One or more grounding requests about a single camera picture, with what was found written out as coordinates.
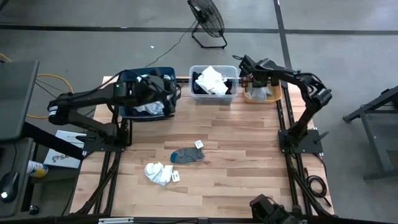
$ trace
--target fan stand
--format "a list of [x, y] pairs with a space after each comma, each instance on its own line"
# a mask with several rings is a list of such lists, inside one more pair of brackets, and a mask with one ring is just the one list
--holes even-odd
[[225, 39], [224, 35], [222, 34], [221, 37], [223, 38], [223, 40], [224, 40], [224, 42], [225, 42], [225, 45], [224, 45], [224, 46], [212, 46], [212, 47], [204, 46], [203, 44], [201, 44], [201, 42], [199, 42], [199, 40], [195, 37], [195, 35], [193, 35], [193, 34], [198, 30], [198, 27], [199, 27], [199, 22], [197, 22], [195, 28], [194, 28], [193, 31], [192, 31], [192, 38], [194, 38], [195, 41], [198, 42], [198, 44], [200, 45], [201, 48], [204, 48], [204, 49], [224, 49], [224, 48], [228, 45], [228, 43], [226, 42], [226, 39]]

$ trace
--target white plastic bin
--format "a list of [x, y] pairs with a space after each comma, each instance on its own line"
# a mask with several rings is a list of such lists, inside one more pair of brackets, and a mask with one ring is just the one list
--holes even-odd
[[[209, 95], [194, 94], [192, 91], [192, 74], [193, 72], [201, 73], [209, 66], [212, 66], [217, 72], [225, 75], [228, 80], [232, 80], [232, 95]], [[230, 105], [233, 98], [238, 95], [239, 74], [238, 69], [229, 65], [194, 65], [189, 70], [189, 89], [191, 97], [195, 99], [196, 105]]]

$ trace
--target paper label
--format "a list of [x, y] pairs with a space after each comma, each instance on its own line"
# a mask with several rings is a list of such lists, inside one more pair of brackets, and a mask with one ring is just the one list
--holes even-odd
[[173, 182], [180, 181], [180, 174], [178, 174], [178, 171], [173, 171], [172, 172], [172, 179], [173, 179]]
[[203, 147], [203, 143], [201, 142], [201, 140], [195, 141], [195, 146], [197, 147], [197, 149], [200, 149], [201, 147]]

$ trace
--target can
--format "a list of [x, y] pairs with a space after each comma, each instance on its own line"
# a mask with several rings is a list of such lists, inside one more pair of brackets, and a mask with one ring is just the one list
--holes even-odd
[[27, 164], [26, 174], [31, 177], [41, 178], [44, 177], [48, 171], [49, 168], [46, 165], [39, 162], [29, 161]]

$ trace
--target concrete floor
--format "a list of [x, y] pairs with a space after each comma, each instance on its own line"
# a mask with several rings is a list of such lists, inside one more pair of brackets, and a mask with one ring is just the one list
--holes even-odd
[[[273, 0], [214, 2], [226, 28], [279, 27]], [[398, 2], [394, 0], [280, 0], [279, 3], [286, 29], [398, 29]], [[187, 28], [193, 21], [185, 0], [12, 0], [0, 12], [0, 22], [10, 24]], [[40, 73], [61, 75], [70, 81], [75, 91], [83, 91], [98, 86], [104, 75], [147, 65], [176, 43], [181, 34], [0, 30], [0, 52], [13, 60], [39, 60]], [[364, 174], [377, 171], [376, 161], [361, 122], [345, 124], [342, 120], [343, 115], [398, 84], [398, 76], [394, 73], [398, 57], [396, 34], [289, 34], [286, 37], [289, 55], [282, 53], [279, 34], [227, 33], [228, 46], [224, 50], [201, 49], [187, 35], [155, 65], [174, 67], [177, 75], [186, 76], [192, 65], [237, 66], [239, 62], [231, 57], [232, 54], [248, 54], [255, 60], [269, 57], [280, 64], [290, 56], [293, 68], [317, 74], [333, 90], [330, 104], [314, 121], [319, 130], [330, 132], [323, 140], [323, 148], [336, 214], [396, 222], [398, 179], [363, 182]], [[198, 36], [209, 44], [220, 41], [204, 33]], [[67, 89], [58, 80], [46, 82]], [[45, 115], [51, 99], [35, 87], [29, 113]], [[60, 128], [46, 120], [29, 121], [51, 133]], [[79, 131], [71, 126], [62, 129]], [[46, 185], [46, 194], [38, 199], [43, 211], [40, 215], [60, 214], [74, 181]], [[63, 193], [56, 193], [60, 188]]]

